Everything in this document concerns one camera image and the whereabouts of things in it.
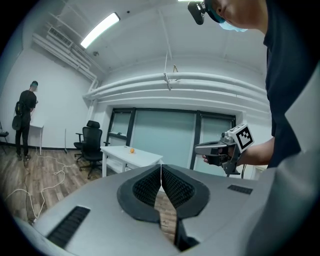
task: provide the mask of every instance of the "jeans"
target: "jeans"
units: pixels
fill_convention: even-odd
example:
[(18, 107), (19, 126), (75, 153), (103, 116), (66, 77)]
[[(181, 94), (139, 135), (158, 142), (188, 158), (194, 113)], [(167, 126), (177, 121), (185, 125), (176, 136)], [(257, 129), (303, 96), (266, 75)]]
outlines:
[(22, 142), (23, 142), (23, 154), (26, 156), (28, 155), (28, 135), (29, 135), (30, 123), (22, 124), (20, 130), (15, 132), (15, 146), (16, 146), (16, 153), (18, 155), (21, 154), (21, 145), (20, 145), (20, 138), (22, 134)]

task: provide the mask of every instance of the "black shirt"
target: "black shirt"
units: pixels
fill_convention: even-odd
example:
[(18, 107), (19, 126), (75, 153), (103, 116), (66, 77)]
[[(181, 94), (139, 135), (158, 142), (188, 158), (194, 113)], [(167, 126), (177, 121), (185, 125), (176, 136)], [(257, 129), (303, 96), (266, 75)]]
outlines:
[[(271, 134), (275, 137), (268, 167), (277, 167), (283, 159), (301, 151), (285, 113), (308, 83), (319, 59), (319, 52), (313, 51), (307, 34), (294, 19), (299, 12), (291, 15), (279, 2), (266, 1), (268, 30), (263, 42), (269, 51), (266, 91), (272, 114)], [(306, 20), (302, 22), (305, 26), (309, 24)]]
[(36, 107), (37, 97), (32, 91), (25, 90), (21, 93), (19, 101), (25, 105), (25, 110), (22, 114), (22, 123), (27, 125), (31, 121), (30, 110)]

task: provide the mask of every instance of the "face mask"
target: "face mask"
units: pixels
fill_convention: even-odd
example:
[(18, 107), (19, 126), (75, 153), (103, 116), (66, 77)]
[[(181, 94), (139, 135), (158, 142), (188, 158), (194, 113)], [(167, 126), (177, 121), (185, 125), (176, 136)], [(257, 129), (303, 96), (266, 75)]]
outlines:
[(223, 28), (224, 30), (235, 30), (237, 32), (245, 32), (248, 29), (245, 28), (238, 28), (236, 26), (233, 26), (231, 24), (229, 24), (228, 22), (223, 22), (223, 23), (219, 23), (220, 27)]

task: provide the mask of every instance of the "cap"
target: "cap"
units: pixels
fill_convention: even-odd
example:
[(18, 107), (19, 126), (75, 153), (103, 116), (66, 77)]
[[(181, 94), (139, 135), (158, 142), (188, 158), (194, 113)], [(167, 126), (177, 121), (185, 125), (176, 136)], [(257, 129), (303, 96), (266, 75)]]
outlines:
[(204, 0), (204, 6), (210, 18), (213, 19), (215, 22), (224, 23), (226, 21), (224, 18), (221, 18), (217, 14), (217, 12), (212, 8), (212, 0)]
[(38, 82), (37, 81), (33, 81), (30, 86), (38, 86)]

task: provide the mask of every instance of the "ceiling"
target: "ceiling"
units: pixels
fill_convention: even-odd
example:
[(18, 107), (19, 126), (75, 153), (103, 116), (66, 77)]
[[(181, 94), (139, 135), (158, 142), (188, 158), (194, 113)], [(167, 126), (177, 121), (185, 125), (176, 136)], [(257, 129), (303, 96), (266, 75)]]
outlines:
[[(59, 1), (65, 6), (58, 18), (76, 33), (57, 20), (56, 26), (78, 45), (109, 14), (119, 15), (120, 22), (85, 50), (105, 71), (163, 58), (169, 52), (169, 58), (206, 56), (236, 62), (261, 75), (266, 72), (267, 49), (261, 32), (223, 30), (208, 15), (203, 25), (197, 25), (187, 9), (188, 2)], [(99, 56), (94, 56), (93, 52), (98, 52)]]

